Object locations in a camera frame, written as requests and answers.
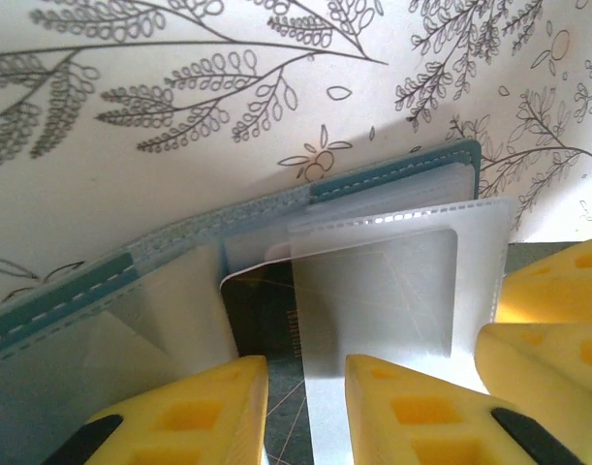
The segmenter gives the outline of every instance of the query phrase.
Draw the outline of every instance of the plastic page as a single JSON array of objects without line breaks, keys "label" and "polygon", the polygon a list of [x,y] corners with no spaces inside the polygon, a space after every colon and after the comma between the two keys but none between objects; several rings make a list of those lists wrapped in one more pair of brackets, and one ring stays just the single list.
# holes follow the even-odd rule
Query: plastic page
[{"label": "plastic page", "polygon": [[[404,179],[351,194],[344,198],[307,206],[282,218],[259,225],[252,231],[225,239],[229,273],[267,260],[289,258],[288,229],[315,221],[329,221],[361,215],[376,215],[441,202],[462,202],[474,196],[474,167],[453,163]],[[267,254],[279,249],[279,253]]]},{"label": "plastic page", "polygon": [[217,246],[0,355],[0,463],[41,463],[95,412],[236,357]]},{"label": "plastic page", "polygon": [[472,353],[493,320],[513,213],[510,200],[469,201],[292,231],[294,257],[307,257],[294,283],[316,464],[352,460],[348,354],[483,390]]}]

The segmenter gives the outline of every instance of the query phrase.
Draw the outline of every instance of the floral wallpaper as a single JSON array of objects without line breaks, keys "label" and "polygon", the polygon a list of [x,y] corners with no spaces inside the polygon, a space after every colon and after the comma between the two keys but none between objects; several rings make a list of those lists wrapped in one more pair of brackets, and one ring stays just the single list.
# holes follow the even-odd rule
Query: floral wallpaper
[{"label": "floral wallpaper", "polygon": [[462,138],[514,240],[592,236],[592,0],[0,0],[0,301]]}]

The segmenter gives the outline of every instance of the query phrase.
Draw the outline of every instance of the yellow foam clamp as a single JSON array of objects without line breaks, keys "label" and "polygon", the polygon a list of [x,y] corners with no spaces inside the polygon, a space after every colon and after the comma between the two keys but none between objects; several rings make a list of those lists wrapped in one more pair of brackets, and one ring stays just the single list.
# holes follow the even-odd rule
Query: yellow foam clamp
[{"label": "yellow foam clamp", "polygon": [[476,361],[492,395],[592,464],[592,324],[487,325]]},{"label": "yellow foam clamp", "polygon": [[265,358],[247,356],[105,409],[45,463],[258,465],[266,410]]},{"label": "yellow foam clamp", "polygon": [[348,356],[345,383],[356,465],[580,463],[503,400],[372,356]]},{"label": "yellow foam clamp", "polygon": [[592,240],[509,274],[496,322],[592,322]]}]

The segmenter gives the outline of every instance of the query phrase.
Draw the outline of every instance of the wallet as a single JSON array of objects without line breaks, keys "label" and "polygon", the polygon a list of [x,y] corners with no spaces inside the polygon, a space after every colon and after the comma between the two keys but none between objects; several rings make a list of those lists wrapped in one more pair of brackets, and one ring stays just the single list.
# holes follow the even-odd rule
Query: wallet
[{"label": "wallet", "polygon": [[451,377],[431,360],[470,356],[493,321],[514,204],[475,200],[480,161],[461,140],[227,206],[1,304],[0,464],[41,463],[93,413],[238,357],[220,284],[285,261],[315,462],[351,453],[343,398],[324,402],[344,355]]}]

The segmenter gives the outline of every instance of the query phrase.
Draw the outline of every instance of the card holder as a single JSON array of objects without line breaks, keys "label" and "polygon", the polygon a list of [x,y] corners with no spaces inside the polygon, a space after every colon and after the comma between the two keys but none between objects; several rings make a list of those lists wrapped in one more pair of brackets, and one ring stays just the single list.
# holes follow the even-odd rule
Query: card holder
[{"label": "card holder", "polygon": [[480,159],[464,140],[205,213],[1,305],[0,463],[40,463],[93,412],[236,357],[227,237],[453,163],[478,177]]}]

